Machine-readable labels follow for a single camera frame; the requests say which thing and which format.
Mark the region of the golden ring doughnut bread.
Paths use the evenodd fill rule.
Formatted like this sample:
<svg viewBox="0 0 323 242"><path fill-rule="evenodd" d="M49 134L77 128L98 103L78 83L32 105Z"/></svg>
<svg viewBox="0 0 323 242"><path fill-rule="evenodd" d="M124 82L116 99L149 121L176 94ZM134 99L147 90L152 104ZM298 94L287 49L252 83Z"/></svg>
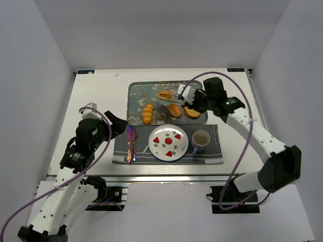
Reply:
<svg viewBox="0 0 323 242"><path fill-rule="evenodd" d="M158 99L161 99L161 100L167 100L167 101L172 101L173 100L172 92L166 91L166 90L159 91L157 93L157 97L158 97Z"/></svg>

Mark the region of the steel serving tongs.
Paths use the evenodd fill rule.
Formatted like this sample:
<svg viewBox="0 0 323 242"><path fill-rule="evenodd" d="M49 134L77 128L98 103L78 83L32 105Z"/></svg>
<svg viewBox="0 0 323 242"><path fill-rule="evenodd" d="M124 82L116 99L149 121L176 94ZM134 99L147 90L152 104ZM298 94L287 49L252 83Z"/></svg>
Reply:
<svg viewBox="0 0 323 242"><path fill-rule="evenodd" d="M172 101L177 101L178 100L178 96L173 94L173 100Z"/></svg>

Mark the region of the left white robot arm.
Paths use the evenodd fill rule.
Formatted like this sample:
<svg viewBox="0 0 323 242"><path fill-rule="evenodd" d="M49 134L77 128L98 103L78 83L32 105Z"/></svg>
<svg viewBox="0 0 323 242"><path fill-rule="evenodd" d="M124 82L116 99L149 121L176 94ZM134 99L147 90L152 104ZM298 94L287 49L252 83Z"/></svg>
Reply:
<svg viewBox="0 0 323 242"><path fill-rule="evenodd" d="M82 120L76 135L68 142L60 162L53 192L46 195L43 207L30 225L18 232L21 241L67 241L68 231L90 203L102 204L106 199L106 182L100 176L84 178L96 161L96 150L102 143L109 143L122 134L127 121L89 108L82 110Z"/></svg>

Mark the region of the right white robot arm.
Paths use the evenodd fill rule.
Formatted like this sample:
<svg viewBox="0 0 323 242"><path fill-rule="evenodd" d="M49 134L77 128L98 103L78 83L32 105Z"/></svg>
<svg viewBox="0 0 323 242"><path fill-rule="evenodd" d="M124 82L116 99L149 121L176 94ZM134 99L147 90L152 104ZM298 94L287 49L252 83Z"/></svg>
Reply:
<svg viewBox="0 0 323 242"><path fill-rule="evenodd" d="M253 118L249 101L228 97L219 77L204 80L203 86L204 89L194 89L189 83L181 85L177 91L178 98L184 101L185 107L199 113L212 111L246 141L220 193L219 205L222 206L225 195L235 198L238 194L243 194L246 197L235 205L221 207L223 210L243 204L258 190L266 190L268 194L273 194L300 178L302 153L297 146L287 146L258 124ZM256 172L236 175L235 172L248 146L258 154L263 167Z"/></svg>

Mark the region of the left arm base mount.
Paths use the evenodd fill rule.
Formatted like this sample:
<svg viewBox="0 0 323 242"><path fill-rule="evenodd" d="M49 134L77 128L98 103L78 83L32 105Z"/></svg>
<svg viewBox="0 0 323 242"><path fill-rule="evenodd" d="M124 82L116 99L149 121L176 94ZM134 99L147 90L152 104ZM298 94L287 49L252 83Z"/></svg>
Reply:
<svg viewBox="0 0 323 242"><path fill-rule="evenodd" d="M83 185L94 187L97 198L92 201L86 211L122 211L125 207L128 189L120 185L108 185L100 176L88 176L80 181L81 190Z"/></svg>

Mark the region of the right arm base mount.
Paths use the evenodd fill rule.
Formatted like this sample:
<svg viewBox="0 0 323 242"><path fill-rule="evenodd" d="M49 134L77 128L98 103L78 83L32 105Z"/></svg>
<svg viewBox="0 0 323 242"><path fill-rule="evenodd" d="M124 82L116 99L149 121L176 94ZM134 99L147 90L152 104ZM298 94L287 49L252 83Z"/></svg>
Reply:
<svg viewBox="0 0 323 242"><path fill-rule="evenodd" d="M230 210L222 210L219 206L220 195L223 187L222 186L212 186L210 187L210 193L206 195L206 198L211 201L212 213L213 214L257 214L260 213L258 203L257 194L253 194L253 196L247 200L245 203L240 204L239 206L230 209ZM222 205L224 207L232 206L244 198L246 198L249 193L239 193L238 191L234 191L233 189L227 188L225 191Z"/></svg>

